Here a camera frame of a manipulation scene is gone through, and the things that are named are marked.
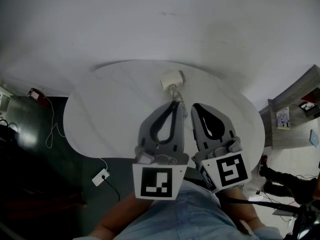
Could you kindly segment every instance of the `small white object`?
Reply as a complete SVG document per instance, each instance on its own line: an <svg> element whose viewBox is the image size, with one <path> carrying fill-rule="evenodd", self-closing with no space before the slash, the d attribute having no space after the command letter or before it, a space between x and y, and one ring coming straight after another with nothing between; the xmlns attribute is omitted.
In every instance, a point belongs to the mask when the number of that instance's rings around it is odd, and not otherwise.
<svg viewBox="0 0 320 240"><path fill-rule="evenodd" d="M263 201L264 197L262 195L255 194L254 196L249 197L249 201L260 202Z"/></svg>
<svg viewBox="0 0 320 240"><path fill-rule="evenodd" d="M102 171L100 171L93 179L92 182L94 183L94 185L96 187L98 187L103 181L104 179L102 178L102 176L106 178L108 178L110 176L110 173L106 170L106 169L102 169Z"/></svg>
<svg viewBox="0 0 320 240"><path fill-rule="evenodd" d="M160 78L160 83L164 91L175 89L178 86L182 86L185 81L185 75L181 70L176 70L168 74L164 74Z"/></svg>
<svg viewBox="0 0 320 240"><path fill-rule="evenodd" d="M39 94L36 93L35 91L31 92L31 97L34 98L35 100L37 100L39 98Z"/></svg>
<svg viewBox="0 0 320 240"><path fill-rule="evenodd" d="M147 153L141 154L137 159L137 164L150 165L154 161L154 157Z"/></svg>

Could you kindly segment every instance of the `white wall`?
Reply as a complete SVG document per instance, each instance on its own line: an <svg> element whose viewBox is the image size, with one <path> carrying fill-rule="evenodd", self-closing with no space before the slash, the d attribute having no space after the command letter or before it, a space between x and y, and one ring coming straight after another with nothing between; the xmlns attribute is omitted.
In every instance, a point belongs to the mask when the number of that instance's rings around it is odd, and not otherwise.
<svg viewBox="0 0 320 240"><path fill-rule="evenodd" d="M13 95L13 93L11 93L10 91L8 91L7 89L5 89L5 88L3 88L3 87L1 87L0 86L0 95L1 94L3 94L3 95L5 95L5 96L11 96L11 95Z"/></svg>
<svg viewBox="0 0 320 240"><path fill-rule="evenodd" d="M0 78L68 95L101 65L181 62L258 109L320 66L320 0L0 0Z"/></svg>

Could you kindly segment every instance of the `black cable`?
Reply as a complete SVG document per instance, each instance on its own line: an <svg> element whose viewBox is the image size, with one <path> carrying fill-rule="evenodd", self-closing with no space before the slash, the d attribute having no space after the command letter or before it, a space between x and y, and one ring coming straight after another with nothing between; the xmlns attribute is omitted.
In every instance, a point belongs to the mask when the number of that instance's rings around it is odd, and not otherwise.
<svg viewBox="0 0 320 240"><path fill-rule="evenodd" d="M265 206L271 207L282 211L287 211L289 213L298 214L300 209L298 207L294 207L287 204L282 203L275 203L275 202L261 202L261 201L248 201L248 200L241 200L241 199L234 199L230 197L224 197L223 199L219 199L220 202L227 202L231 204L252 204L258 206Z"/></svg>
<svg viewBox="0 0 320 240"><path fill-rule="evenodd" d="M117 193L117 195L118 195L118 202L119 202L120 199L121 199L119 192L114 188L114 186L112 186L112 185L106 180L106 176L102 175L102 179L103 179L106 183L108 183L108 184L110 185L110 187L113 188L113 190Z"/></svg>
<svg viewBox="0 0 320 240"><path fill-rule="evenodd" d="M261 192L263 192L263 193L265 194L265 196L260 195L260 194L258 194L258 195L261 196L261 197L263 197L263 198L269 199L271 203L273 203L273 201L275 201L275 202L277 202L277 203L279 203L279 204L282 204L282 203L280 203L279 201L276 201L276 200L270 198L270 197L266 194L266 192L264 192L264 191L261 191ZM290 220L286 221L281 215L280 215L280 218L281 218L284 222L287 222L287 223L290 222Z"/></svg>

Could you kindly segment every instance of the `table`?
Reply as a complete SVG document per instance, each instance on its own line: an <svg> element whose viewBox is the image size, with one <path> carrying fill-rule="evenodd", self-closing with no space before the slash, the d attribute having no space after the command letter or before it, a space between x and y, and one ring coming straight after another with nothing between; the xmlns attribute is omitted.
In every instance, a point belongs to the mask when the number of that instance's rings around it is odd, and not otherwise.
<svg viewBox="0 0 320 240"><path fill-rule="evenodd" d="M185 75L179 91L188 113L194 103L203 103L226 114L253 169L265 144L264 125L254 105L212 74L170 61L123 61L86 76L75 86L64 110L69 144L91 158L135 158L140 124L172 100L170 93L162 90L160 77L176 70ZM189 115L184 121L184 152L192 157L197 151ZM195 168L195 163L190 159L188 166Z"/></svg>

